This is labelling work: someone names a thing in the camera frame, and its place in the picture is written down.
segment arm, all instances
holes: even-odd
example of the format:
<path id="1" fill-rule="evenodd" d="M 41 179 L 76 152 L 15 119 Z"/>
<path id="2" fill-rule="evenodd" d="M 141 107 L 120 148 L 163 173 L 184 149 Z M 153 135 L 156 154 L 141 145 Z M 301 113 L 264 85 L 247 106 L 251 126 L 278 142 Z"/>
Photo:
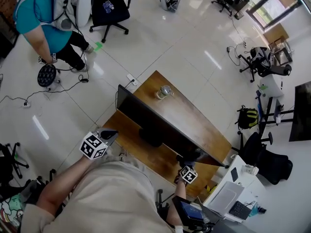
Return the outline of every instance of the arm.
<path id="1" fill-rule="evenodd" d="M 180 177 L 179 178 L 179 181 L 177 183 L 177 187 L 176 187 L 176 190 L 175 190 L 175 196 L 179 196 L 183 199 L 186 199 L 186 185 L 184 183 L 184 181 L 182 180 L 182 178 Z M 167 217 L 166 217 L 166 221 L 174 226 L 177 226 L 177 225 L 183 225 L 181 220 L 180 220 L 180 217 L 176 211 L 176 208 L 174 206 L 174 204 L 172 204 L 170 207 L 169 207 L 169 211 L 168 211 L 168 214 L 167 214 Z"/>
<path id="2" fill-rule="evenodd" d="M 33 49 L 39 54 L 48 64 L 53 62 L 50 54 L 50 48 L 45 38 L 41 25 L 24 34 L 25 38 L 32 45 Z"/>
<path id="3" fill-rule="evenodd" d="M 36 205 L 55 216 L 61 203 L 73 190 L 91 164 L 92 161 L 83 156 L 79 161 L 47 184 L 40 194 Z"/>

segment person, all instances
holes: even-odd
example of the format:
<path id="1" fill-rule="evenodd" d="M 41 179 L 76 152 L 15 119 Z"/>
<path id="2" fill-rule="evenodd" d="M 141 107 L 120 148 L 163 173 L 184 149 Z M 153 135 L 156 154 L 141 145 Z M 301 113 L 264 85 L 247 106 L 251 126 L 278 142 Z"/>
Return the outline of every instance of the person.
<path id="1" fill-rule="evenodd" d="M 69 202 L 56 211 L 72 191 Z M 179 178 L 176 195 L 186 198 Z M 180 229 L 172 204 L 168 223 Z M 27 204 L 21 233 L 171 233 L 173 229 L 158 215 L 155 193 L 144 166 L 132 157 L 106 155 L 92 163 L 83 156 L 48 183 L 36 205 Z"/>
<path id="2" fill-rule="evenodd" d="M 53 0 L 35 0 L 35 5 L 34 0 L 25 0 L 20 4 L 14 20 L 17 31 L 24 35 L 46 63 L 52 64 L 52 54 L 56 53 L 56 58 L 68 63 L 72 72 L 87 71 L 80 55 L 71 46 L 80 47 L 85 53 L 93 52 L 94 48 L 82 35 L 73 31 L 61 31 L 51 25 L 40 25 L 41 21 L 53 20 Z"/>

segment television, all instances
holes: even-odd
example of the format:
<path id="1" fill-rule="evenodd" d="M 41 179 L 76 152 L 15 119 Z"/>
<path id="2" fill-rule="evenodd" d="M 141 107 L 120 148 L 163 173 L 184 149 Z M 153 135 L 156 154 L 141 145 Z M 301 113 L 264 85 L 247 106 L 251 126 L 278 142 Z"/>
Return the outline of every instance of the television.
<path id="1" fill-rule="evenodd" d="M 138 124 L 151 138 L 165 144 L 185 160 L 225 166 L 122 85 L 118 87 L 117 109 Z"/>
<path id="2" fill-rule="evenodd" d="M 311 81 L 295 87 L 290 142 L 311 140 Z"/>

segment window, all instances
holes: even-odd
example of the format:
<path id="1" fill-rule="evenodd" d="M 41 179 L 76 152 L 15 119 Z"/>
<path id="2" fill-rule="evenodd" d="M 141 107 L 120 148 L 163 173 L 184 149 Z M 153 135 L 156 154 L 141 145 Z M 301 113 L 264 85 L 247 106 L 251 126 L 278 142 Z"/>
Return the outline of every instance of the window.
<path id="1" fill-rule="evenodd" d="M 252 8 L 246 12 L 264 30 L 279 22 L 300 5 L 300 0 L 260 0 L 256 4 L 251 4 Z"/>

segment round black device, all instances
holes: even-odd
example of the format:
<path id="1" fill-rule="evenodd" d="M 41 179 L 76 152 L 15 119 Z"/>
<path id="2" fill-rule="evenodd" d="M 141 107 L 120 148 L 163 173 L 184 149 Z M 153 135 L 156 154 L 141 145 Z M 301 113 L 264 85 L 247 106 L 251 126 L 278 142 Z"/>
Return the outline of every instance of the round black device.
<path id="1" fill-rule="evenodd" d="M 41 87 L 50 86 L 56 78 L 56 68 L 54 65 L 44 65 L 38 73 L 38 84 Z"/>

